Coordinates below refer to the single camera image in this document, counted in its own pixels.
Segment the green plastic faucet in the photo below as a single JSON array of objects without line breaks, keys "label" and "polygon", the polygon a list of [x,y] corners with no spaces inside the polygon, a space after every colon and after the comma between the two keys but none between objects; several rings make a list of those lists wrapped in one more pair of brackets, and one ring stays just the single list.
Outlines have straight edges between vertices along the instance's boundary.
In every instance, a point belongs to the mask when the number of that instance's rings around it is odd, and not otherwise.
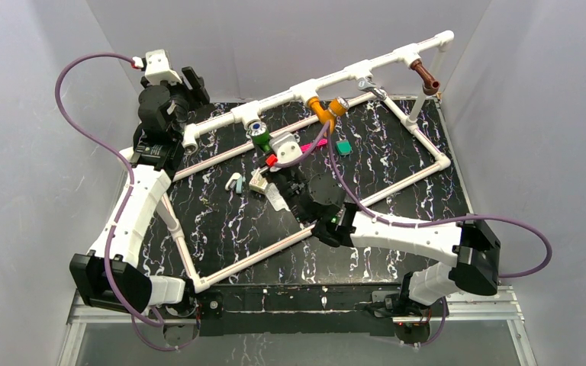
[{"label": "green plastic faucet", "polygon": [[261,120],[254,120],[248,124],[246,135],[251,139],[252,144],[264,153],[270,153],[272,147],[269,144],[271,135],[268,127]]}]

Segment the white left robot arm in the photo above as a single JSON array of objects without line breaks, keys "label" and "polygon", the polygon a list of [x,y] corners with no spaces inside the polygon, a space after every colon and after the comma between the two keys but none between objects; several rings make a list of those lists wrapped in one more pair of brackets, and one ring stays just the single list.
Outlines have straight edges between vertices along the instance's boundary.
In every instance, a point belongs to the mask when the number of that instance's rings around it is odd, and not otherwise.
[{"label": "white left robot arm", "polygon": [[185,154],[185,124],[191,111],[210,102],[204,79],[191,66],[176,72],[143,68],[138,97],[140,122],[132,146],[118,151],[127,180],[108,222],[87,253],[75,254],[69,271],[82,301],[91,306],[143,315],[167,304],[176,316],[191,316],[197,297],[184,278],[147,275],[139,268],[141,246],[154,215],[166,220],[176,239],[184,234],[164,196]]}]

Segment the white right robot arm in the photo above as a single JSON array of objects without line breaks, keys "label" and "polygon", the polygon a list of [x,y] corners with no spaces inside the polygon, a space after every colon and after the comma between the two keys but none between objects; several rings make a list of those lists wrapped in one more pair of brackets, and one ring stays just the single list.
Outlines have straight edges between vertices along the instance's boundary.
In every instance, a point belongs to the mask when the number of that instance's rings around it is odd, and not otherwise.
[{"label": "white right robot arm", "polygon": [[297,169],[267,172],[299,223],[312,225],[311,235],[332,247],[379,247],[427,257],[434,265],[404,276],[400,308],[420,315],[429,305],[455,292],[494,296],[498,288],[501,244],[484,220],[436,225],[421,220],[367,214],[329,173],[305,177]]}]

